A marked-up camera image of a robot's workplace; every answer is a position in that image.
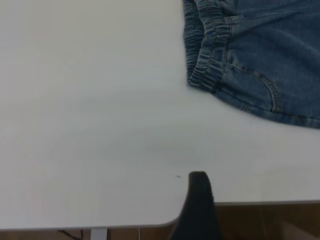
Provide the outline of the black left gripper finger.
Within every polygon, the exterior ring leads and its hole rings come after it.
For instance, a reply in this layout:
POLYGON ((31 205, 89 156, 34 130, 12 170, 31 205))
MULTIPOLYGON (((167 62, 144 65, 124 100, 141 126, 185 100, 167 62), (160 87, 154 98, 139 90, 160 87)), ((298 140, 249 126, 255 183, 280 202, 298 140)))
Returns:
POLYGON ((187 196, 169 239, 222 239, 211 183, 204 171, 193 171, 188 175, 187 196))

